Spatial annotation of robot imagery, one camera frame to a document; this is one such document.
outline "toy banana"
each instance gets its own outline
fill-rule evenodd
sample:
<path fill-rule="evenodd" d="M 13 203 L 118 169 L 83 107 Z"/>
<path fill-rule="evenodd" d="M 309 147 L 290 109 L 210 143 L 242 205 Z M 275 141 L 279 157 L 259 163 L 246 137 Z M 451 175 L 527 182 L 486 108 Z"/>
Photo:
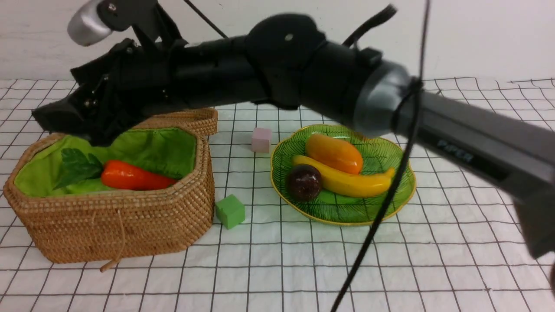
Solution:
<path fill-rule="evenodd" d="M 380 195 L 389 189 L 395 174 L 394 168 L 389 168 L 385 173 L 373 175 L 349 174 L 304 155 L 295 155 L 291 161 L 293 165 L 307 164 L 318 169 L 325 189 L 349 197 L 363 198 Z"/>

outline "green plate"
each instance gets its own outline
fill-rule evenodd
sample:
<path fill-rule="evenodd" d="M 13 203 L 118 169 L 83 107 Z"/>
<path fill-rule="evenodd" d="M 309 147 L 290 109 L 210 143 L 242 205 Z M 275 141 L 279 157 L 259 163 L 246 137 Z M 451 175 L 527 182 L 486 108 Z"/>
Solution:
<path fill-rule="evenodd" d="M 285 181 L 293 167 L 291 157 L 305 154 L 306 140 L 314 133 L 341 138 L 353 144 L 364 159 L 361 174 L 383 173 L 391 167 L 397 169 L 403 150 L 389 140 L 367 139 L 341 125 L 317 124 L 298 130 L 290 138 L 280 142 L 272 152 L 270 159 L 272 186 L 293 208 L 308 218 L 323 223 L 353 226 L 371 224 L 386 193 L 375 197 L 353 198 L 322 190 L 320 195 L 310 202 L 297 202 L 287 193 Z M 411 199 L 415 190 L 416 177 L 409 164 L 393 202 L 387 208 L 384 220 L 395 215 Z"/>

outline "green cube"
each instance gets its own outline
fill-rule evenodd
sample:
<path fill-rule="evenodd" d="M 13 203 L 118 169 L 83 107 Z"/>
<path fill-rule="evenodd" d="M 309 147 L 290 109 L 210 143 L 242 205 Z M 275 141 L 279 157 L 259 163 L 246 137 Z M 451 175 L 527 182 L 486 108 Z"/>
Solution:
<path fill-rule="evenodd" d="M 227 229 L 231 229 L 245 221 L 245 205 L 235 195 L 229 195 L 216 203 L 216 216 Z"/>

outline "green leaf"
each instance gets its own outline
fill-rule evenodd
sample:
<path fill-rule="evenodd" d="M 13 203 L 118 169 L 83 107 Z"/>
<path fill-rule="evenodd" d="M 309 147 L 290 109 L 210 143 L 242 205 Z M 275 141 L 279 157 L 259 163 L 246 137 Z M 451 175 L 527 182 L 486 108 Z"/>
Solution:
<path fill-rule="evenodd" d="M 100 162 L 100 160 L 92 153 L 89 153 L 89 161 L 92 165 L 97 166 L 101 170 L 104 169 L 104 165 L 102 164 L 102 162 Z"/>
<path fill-rule="evenodd" d="M 54 188 L 54 190 L 60 189 L 60 188 L 65 188 L 67 186 L 70 186 L 72 184 L 81 182 L 83 180 L 87 180 L 89 178 L 89 173 L 88 172 L 68 172 L 65 175 L 62 176 L 60 182 L 58 182 L 58 185 L 56 185 L 56 187 Z"/>
<path fill-rule="evenodd" d="M 62 161 L 65 167 L 78 167 L 89 163 L 89 160 L 77 148 L 62 149 Z"/>
<path fill-rule="evenodd" d="M 104 167 L 100 160 L 93 154 L 85 156 L 77 148 L 62 150 L 62 167 L 65 171 L 62 178 L 54 188 L 64 188 L 87 179 L 97 179 L 101 176 Z"/>

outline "orange mango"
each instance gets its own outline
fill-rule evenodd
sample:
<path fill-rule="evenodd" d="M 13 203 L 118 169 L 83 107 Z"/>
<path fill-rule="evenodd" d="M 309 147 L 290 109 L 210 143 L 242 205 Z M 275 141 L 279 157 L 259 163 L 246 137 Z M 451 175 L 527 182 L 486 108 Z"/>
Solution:
<path fill-rule="evenodd" d="M 362 155 L 351 143 L 327 135 L 315 133 L 306 141 L 306 155 L 336 170 L 359 174 Z"/>

